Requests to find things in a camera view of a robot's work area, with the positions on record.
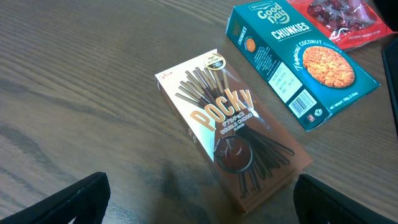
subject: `barcode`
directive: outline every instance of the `barcode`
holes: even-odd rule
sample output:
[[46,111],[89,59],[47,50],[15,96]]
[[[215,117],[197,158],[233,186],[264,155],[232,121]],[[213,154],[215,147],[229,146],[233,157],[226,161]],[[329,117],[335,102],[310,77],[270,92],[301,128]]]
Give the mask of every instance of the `barcode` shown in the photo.
[[308,93],[307,90],[303,90],[297,97],[294,99],[289,108],[293,111],[296,117],[300,118],[305,114],[311,107],[313,107],[317,102],[314,98]]

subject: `pocky box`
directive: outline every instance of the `pocky box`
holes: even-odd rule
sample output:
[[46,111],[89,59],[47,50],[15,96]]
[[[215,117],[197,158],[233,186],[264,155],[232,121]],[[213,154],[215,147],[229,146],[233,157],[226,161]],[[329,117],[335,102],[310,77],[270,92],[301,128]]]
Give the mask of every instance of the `pocky box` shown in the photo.
[[284,0],[235,6],[226,35],[307,131],[379,86]]
[[217,50],[155,77],[239,211],[256,208],[312,162]]

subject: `chocolate stick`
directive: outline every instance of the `chocolate stick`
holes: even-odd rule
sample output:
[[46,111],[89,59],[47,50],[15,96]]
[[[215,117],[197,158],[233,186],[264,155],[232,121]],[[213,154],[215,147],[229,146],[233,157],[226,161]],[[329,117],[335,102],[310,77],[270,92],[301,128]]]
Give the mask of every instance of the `chocolate stick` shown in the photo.
[[283,145],[283,144],[281,144],[281,143],[279,143],[279,142],[277,142],[277,141],[275,141],[275,140],[273,140],[273,139],[271,139],[271,138],[269,138],[269,137],[267,137],[267,136],[265,136],[265,135],[262,135],[261,133],[259,133],[259,132],[256,131],[256,130],[253,130],[253,129],[250,129],[250,130],[251,130],[252,132],[254,132],[255,134],[258,134],[258,135],[262,136],[262,138],[263,138],[265,141],[267,141],[267,142],[269,142],[269,143],[275,145],[276,147],[279,147],[280,150],[282,150],[282,151],[284,151],[284,152],[286,152],[286,153],[288,153],[288,154],[294,156],[294,154],[295,154],[294,151],[291,150],[291,149],[289,149],[287,146],[285,146],[285,145]]
[[220,81],[220,85],[221,85],[221,88],[223,89],[223,93],[224,93],[225,92],[225,86],[224,86],[223,74],[222,73],[220,74],[220,72],[216,72],[216,74],[217,74],[218,80]]
[[193,104],[193,105],[195,105],[195,106],[197,106],[197,107],[203,109],[203,107],[199,104],[199,102],[196,102],[196,101],[194,101],[194,100],[191,100],[191,99],[189,99],[188,97],[183,96],[183,95],[181,95],[181,94],[179,94],[179,93],[176,93],[175,96],[178,97],[178,98],[180,98],[180,99],[185,100],[185,101],[188,102],[188,103],[191,103],[191,104]]
[[206,93],[206,96],[208,97],[209,101],[211,103],[213,103],[213,104],[216,104],[216,101],[213,98],[213,95],[209,92],[209,89],[207,89],[207,86],[206,86],[205,82],[203,81],[201,75],[199,75],[199,73],[197,71],[193,71],[193,73],[195,74],[197,80],[199,80],[200,85],[203,87],[203,89],[204,89],[204,91]]
[[229,88],[228,77],[226,76],[224,69],[222,69],[222,72],[223,72],[223,79],[224,79],[224,88],[228,89]]
[[217,98],[217,92],[214,89],[214,86],[211,84],[210,79],[207,77],[206,73],[204,71],[199,70],[201,74],[201,76],[204,78],[204,81],[206,83],[206,85],[210,88],[210,92],[213,94],[214,98]]
[[194,84],[200,86],[199,81],[189,71],[185,71],[185,73],[188,75],[188,77],[190,77],[192,79],[192,80],[190,80],[191,82],[193,82]]
[[256,150],[253,150],[253,165],[256,170],[256,172],[259,174],[261,179],[266,179],[266,176],[271,176],[272,173],[269,170],[267,166],[264,166],[264,164],[260,161],[259,155],[257,154]]
[[192,83],[192,85],[198,90],[198,92],[202,95],[205,94],[205,92],[203,91],[203,89],[200,87],[200,85],[198,83],[196,83],[196,79],[194,78],[194,80],[192,79],[192,77],[187,76],[188,80]]
[[259,155],[260,160],[263,161],[269,169],[280,168],[280,164],[274,160],[265,150],[263,150],[262,147],[257,150],[257,154]]
[[243,132],[240,131],[239,133],[240,136],[255,144],[253,146],[253,150],[257,150],[257,153],[262,157],[262,161],[267,161],[272,167],[280,168],[277,158],[273,156],[274,154],[271,154],[269,150],[265,150],[267,144],[264,144],[264,140],[261,138],[262,135],[258,136],[256,133],[252,132],[252,129],[249,127],[247,127]]
[[256,176],[253,166],[249,167],[249,176],[250,176],[250,179],[251,179],[254,189],[256,190],[256,192],[259,192],[260,184],[259,184],[259,180],[257,179],[257,176]]
[[221,94],[221,92],[220,92],[220,90],[218,88],[218,84],[217,84],[217,78],[218,77],[216,77],[217,72],[216,71],[210,71],[207,68],[205,68],[205,73],[209,76],[210,82],[212,82],[212,85],[215,88],[214,91],[216,92],[217,96],[223,96],[223,94]]
[[264,145],[266,146],[264,150],[267,151],[270,157],[273,157],[276,161],[279,161],[283,165],[290,164],[290,161],[284,155],[282,155],[278,150],[269,148],[269,145],[267,145],[266,143],[264,143]]
[[213,88],[217,88],[217,84],[215,83],[214,78],[211,75],[211,73],[210,73],[208,68],[205,68],[205,73],[206,73],[207,77],[209,78],[211,84],[213,85]]
[[180,90],[182,90],[185,94],[187,94],[188,96],[190,96],[192,99],[199,101],[202,104],[207,104],[205,100],[203,100],[202,96],[199,95],[194,89],[192,89],[190,86],[188,86],[186,83],[184,83],[183,81],[180,81],[181,85],[184,86],[179,86],[178,88]]
[[248,194],[248,187],[246,185],[246,179],[244,178],[244,173],[239,174],[239,183],[243,197]]
[[224,80],[224,77],[223,77],[224,69],[222,69],[221,71],[222,71],[222,73],[220,74],[220,81],[223,81],[223,80]]
[[[195,91],[197,91],[197,92],[200,93],[200,91],[197,90],[196,87],[194,87],[194,86],[192,85],[192,83],[190,83],[189,81],[186,81],[185,84],[187,84],[188,87],[190,87],[192,90],[195,90]],[[199,95],[200,98],[199,98],[198,100],[202,100],[203,103],[207,105],[207,104],[210,103],[210,102],[209,102],[206,98],[204,98],[203,95]]]
[[223,89],[223,87],[221,85],[220,79],[218,78],[218,72],[217,71],[211,71],[211,72],[213,73],[213,76],[216,78],[216,83],[218,85],[218,89],[220,90],[220,93],[222,95],[224,95],[224,89]]

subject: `pocky logo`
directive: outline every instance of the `pocky logo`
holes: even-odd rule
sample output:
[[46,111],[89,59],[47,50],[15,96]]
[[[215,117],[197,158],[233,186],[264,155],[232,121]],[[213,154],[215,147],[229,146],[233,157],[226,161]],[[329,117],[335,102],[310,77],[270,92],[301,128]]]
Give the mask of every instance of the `pocky logo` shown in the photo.
[[282,7],[273,1],[259,2],[249,6],[250,10],[257,11],[261,19],[268,19],[273,24],[285,24],[290,21],[289,15]]
[[[231,92],[229,88],[227,88],[225,89],[225,93],[228,99],[223,96],[219,96],[215,100],[217,106],[211,103],[205,106],[205,111],[207,114],[195,110],[192,111],[190,115],[191,118],[204,125],[204,127],[209,129],[210,131],[214,131],[216,128],[210,125],[210,118],[213,118],[217,123],[222,123],[223,121],[225,121],[227,116],[232,116],[233,114],[235,114],[235,112],[246,109],[246,105],[249,108],[253,108],[253,101],[251,99],[250,91],[239,90],[239,92],[246,104],[242,103],[242,101],[239,99],[237,91]],[[231,106],[227,108],[225,107],[225,103],[228,101]]]

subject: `wooden table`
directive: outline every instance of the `wooden table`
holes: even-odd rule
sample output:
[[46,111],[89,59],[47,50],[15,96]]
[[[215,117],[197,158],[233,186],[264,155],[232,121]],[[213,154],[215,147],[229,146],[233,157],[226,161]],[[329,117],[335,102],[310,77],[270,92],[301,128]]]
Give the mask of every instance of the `wooden table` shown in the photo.
[[306,133],[224,32],[228,0],[3,0],[0,218],[96,171],[104,223],[298,223],[286,187],[234,214],[155,86],[154,74],[214,48],[314,158],[304,172],[398,221],[398,142],[381,42],[349,54],[381,86]]

